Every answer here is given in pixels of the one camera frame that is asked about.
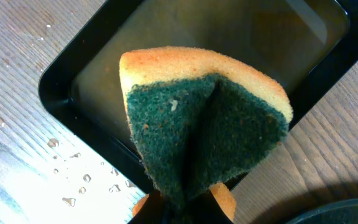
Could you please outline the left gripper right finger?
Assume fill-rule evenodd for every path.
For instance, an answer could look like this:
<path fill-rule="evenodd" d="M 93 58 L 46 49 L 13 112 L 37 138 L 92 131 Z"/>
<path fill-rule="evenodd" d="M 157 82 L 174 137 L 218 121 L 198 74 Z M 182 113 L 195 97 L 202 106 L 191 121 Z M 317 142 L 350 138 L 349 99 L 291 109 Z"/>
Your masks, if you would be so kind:
<path fill-rule="evenodd" d="M 197 224 L 232 224 L 210 190 L 194 199 L 194 221 Z"/>

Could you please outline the round black serving tray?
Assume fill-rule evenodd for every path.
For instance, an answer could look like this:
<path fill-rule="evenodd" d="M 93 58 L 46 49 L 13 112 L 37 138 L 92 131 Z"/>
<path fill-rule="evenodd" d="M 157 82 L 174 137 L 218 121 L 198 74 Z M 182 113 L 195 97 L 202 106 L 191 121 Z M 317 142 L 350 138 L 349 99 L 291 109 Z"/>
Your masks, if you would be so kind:
<path fill-rule="evenodd" d="M 310 210 L 292 218 L 286 224 L 358 224 L 358 198 Z"/>

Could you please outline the orange green scrub sponge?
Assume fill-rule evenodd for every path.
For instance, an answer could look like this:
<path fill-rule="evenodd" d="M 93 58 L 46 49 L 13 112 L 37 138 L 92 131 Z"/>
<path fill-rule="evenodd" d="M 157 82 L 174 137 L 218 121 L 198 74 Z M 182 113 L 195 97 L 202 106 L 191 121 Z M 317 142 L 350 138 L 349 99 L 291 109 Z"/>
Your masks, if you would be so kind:
<path fill-rule="evenodd" d="M 194 199 L 211 191 L 233 221 L 227 182 L 253 169 L 287 135 L 283 87 L 212 50 L 126 52 L 119 77 L 131 138 L 165 200 L 163 223 L 195 223 Z"/>

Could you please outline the black rectangular water tray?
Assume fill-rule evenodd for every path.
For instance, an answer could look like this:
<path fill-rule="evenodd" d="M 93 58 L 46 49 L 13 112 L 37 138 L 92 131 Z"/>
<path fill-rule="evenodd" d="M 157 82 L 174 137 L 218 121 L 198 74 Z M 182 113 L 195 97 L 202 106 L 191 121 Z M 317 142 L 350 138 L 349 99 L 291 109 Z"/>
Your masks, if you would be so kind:
<path fill-rule="evenodd" d="M 39 82 L 44 108 L 143 192 L 119 59 L 166 45 L 210 49 L 278 81 L 296 124 L 358 61 L 358 0 L 108 0 Z"/>

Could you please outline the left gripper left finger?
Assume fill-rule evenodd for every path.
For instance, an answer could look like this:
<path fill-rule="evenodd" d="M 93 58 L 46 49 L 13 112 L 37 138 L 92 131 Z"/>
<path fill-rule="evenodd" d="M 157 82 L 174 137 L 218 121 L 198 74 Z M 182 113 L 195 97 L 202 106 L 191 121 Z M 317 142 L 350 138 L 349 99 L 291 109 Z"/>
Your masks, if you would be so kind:
<path fill-rule="evenodd" d="M 161 224 L 164 210 L 165 200 L 158 190 L 154 190 L 134 205 L 129 224 Z"/>

